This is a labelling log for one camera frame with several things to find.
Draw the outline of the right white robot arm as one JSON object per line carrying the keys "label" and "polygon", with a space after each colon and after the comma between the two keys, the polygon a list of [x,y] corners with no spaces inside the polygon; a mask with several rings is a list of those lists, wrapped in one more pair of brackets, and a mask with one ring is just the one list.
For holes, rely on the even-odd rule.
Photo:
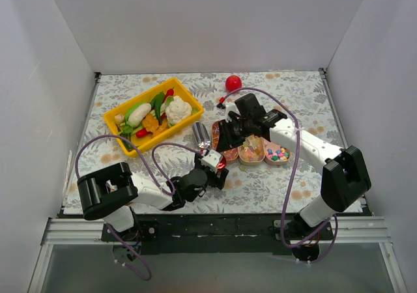
{"label": "right white robot arm", "polygon": [[218,108],[226,116],[219,122],[218,152],[240,147],[251,135],[263,137],[290,150],[322,176],[319,196],[295,215],[300,238],[312,238],[325,219],[346,211],[371,188],[364,157],[355,146],[341,148],[319,139],[296,127],[295,120],[281,111],[266,111],[252,93],[233,103],[221,101]]}

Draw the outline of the red jar lid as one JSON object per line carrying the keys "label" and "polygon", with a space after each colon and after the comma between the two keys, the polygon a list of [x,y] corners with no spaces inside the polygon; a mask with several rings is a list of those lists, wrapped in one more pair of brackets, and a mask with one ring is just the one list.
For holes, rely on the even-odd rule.
{"label": "red jar lid", "polygon": [[227,165],[227,160],[226,160],[226,158],[225,158],[225,157],[223,157],[223,158],[220,160],[220,162],[218,163],[218,165],[217,165],[217,169],[218,169],[218,170],[221,170],[221,169],[225,168],[225,167],[226,167],[226,165]]}

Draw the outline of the tray of star candies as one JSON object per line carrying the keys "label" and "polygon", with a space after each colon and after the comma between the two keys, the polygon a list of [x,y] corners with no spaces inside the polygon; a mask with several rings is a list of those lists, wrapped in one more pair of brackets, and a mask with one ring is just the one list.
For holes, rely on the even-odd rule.
{"label": "tray of star candies", "polygon": [[273,166],[282,166],[289,163],[291,151],[279,144],[271,143],[263,139],[265,158],[264,161]]}

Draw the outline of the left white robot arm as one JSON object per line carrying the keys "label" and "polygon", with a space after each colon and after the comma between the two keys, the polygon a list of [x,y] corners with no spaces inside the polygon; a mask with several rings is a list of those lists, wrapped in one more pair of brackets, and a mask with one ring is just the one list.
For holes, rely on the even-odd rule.
{"label": "left white robot arm", "polygon": [[118,163],[78,179],[83,218],[103,219],[126,241],[133,240],[139,224],[129,204],[139,203],[171,212],[187,202],[204,196],[208,187],[223,189],[229,171],[226,159],[210,150],[195,155],[194,168],[184,176],[176,176],[157,186],[131,172],[127,163]]}

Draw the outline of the tray of pale jelly candies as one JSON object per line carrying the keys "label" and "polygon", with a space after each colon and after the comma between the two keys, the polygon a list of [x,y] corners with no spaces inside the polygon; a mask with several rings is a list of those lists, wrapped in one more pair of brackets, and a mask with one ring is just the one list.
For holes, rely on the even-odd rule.
{"label": "tray of pale jelly candies", "polygon": [[260,165],[265,158],[265,146],[262,137],[251,135],[238,148],[238,159],[245,166]]}

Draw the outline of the metal scoop spoon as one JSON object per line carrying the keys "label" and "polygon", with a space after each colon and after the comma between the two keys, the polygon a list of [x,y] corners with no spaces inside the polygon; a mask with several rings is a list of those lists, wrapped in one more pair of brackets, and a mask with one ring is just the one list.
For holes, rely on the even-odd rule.
{"label": "metal scoop spoon", "polygon": [[198,148],[200,150],[210,150],[212,142],[206,126],[202,122],[196,121],[192,124],[192,131]]}

